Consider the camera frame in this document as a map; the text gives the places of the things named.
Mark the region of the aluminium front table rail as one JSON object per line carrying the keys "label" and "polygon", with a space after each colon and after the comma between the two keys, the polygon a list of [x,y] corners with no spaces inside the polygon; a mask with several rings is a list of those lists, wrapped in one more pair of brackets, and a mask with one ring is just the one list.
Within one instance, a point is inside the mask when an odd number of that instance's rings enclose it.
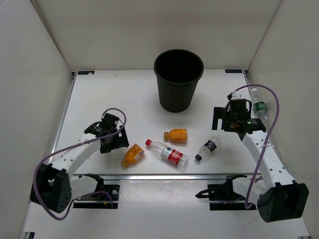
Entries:
{"label": "aluminium front table rail", "polygon": [[96,174],[104,180],[224,180],[228,175],[237,175],[237,173],[226,174]]}

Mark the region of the clear bottle dark blue label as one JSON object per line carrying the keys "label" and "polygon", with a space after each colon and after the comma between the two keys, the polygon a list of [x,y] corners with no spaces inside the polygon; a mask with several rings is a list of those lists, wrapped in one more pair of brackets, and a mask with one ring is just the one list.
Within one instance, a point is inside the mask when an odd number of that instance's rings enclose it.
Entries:
{"label": "clear bottle dark blue label", "polygon": [[197,155],[195,156],[195,160],[197,162],[208,161],[212,158],[213,154],[220,149],[221,147],[221,139],[219,137],[213,136],[209,140],[204,143]]}

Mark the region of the right blue table sticker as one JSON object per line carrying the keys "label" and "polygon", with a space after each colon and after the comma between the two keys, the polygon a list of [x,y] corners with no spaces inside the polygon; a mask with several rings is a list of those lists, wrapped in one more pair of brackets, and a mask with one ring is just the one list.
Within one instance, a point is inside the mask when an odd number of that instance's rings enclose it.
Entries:
{"label": "right blue table sticker", "polygon": [[241,69],[225,69],[226,74],[242,74]]}

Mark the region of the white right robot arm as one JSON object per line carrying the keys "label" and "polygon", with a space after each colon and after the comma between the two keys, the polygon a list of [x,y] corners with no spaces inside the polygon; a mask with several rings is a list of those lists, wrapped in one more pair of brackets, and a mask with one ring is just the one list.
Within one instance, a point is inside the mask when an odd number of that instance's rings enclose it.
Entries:
{"label": "white right robot arm", "polygon": [[309,195],[304,183],[297,183],[283,166],[269,142],[268,131],[259,118],[251,117],[252,102],[246,99],[230,100],[225,107],[213,110],[212,129],[218,121],[221,129],[238,134],[259,167],[263,183],[244,174],[226,176],[223,184],[208,185],[196,194],[216,203],[227,204],[246,199],[258,210],[261,218],[269,223],[298,219],[303,215]]}

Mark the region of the orange juice bottle with barcode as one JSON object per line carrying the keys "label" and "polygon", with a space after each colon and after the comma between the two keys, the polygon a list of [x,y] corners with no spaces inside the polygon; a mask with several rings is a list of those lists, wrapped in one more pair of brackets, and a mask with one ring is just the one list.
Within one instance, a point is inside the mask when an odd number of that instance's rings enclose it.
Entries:
{"label": "orange juice bottle with barcode", "polygon": [[140,158],[144,155],[144,150],[136,143],[126,152],[121,164],[124,167],[129,167],[138,163]]}

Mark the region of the black plastic waste bin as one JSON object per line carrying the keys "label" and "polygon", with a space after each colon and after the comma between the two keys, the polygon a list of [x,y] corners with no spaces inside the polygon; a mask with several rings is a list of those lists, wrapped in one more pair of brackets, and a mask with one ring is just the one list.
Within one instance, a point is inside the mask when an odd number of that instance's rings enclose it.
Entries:
{"label": "black plastic waste bin", "polygon": [[160,105],[171,113],[186,110],[203,71],[202,60],[191,51],[171,49],[161,53],[154,62]]}

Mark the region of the clear bottle red label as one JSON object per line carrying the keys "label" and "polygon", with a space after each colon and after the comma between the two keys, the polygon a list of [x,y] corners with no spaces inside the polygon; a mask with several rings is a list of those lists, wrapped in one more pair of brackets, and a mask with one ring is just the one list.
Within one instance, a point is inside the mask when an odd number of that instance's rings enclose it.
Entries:
{"label": "clear bottle red label", "polygon": [[145,144],[148,151],[150,151],[156,159],[171,165],[179,171],[184,171],[187,167],[189,157],[177,149],[150,139],[147,139]]}

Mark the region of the clear bottle green label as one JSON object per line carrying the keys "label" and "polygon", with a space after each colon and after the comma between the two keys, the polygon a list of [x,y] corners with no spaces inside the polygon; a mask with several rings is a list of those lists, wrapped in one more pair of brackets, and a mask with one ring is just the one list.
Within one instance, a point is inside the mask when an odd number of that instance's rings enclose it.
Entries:
{"label": "clear bottle green label", "polygon": [[259,98],[256,88],[251,89],[251,100],[255,116],[261,120],[267,120],[268,109],[266,103]]}

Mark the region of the left blue table sticker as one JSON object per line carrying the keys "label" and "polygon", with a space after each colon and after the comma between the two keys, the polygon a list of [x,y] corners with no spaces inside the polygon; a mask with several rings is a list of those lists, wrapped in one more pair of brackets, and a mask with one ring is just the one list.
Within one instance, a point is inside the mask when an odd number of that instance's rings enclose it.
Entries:
{"label": "left blue table sticker", "polygon": [[78,71],[77,75],[94,75],[95,71]]}

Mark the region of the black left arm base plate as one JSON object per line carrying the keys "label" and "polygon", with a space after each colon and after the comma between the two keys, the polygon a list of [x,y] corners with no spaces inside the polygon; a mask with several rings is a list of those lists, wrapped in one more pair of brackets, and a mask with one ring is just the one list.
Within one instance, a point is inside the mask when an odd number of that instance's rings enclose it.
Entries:
{"label": "black left arm base plate", "polygon": [[120,180],[105,180],[104,189],[108,193],[99,193],[81,197],[74,201],[75,209],[110,209],[118,208],[120,196]]}

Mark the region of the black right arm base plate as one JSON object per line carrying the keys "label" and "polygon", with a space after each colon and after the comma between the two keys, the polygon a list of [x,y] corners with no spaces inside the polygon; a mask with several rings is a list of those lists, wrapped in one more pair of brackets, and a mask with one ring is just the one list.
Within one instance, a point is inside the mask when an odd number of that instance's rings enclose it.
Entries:
{"label": "black right arm base plate", "polygon": [[229,192],[223,184],[208,184],[208,198],[211,211],[244,211],[245,197]]}

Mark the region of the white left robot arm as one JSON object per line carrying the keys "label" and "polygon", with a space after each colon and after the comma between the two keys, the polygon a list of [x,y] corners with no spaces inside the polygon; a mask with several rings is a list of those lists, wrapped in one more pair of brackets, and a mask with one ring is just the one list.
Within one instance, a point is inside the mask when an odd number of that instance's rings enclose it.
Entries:
{"label": "white left robot arm", "polygon": [[77,144],[57,151],[58,158],[50,163],[40,163],[34,172],[30,200],[55,213],[68,212],[72,203],[81,198],[111,203],[101,176],[75,173],[96,152],[104,154],[128,147],[125,123],[125,119],[103,113],[100,121],[84,130]]}

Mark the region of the blue table sticker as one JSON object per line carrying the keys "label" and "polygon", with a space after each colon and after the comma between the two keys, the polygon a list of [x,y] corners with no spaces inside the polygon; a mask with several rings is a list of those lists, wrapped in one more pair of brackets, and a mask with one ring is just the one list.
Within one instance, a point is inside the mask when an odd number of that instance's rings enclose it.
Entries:
{"label": "blue table sticker", "polygon": [[225,69],[226,74],[242,74],[241,69]]}
{"label": "blue table sticker", "polygon": [[78,71],[77,75],[94,75],[95,71]]}

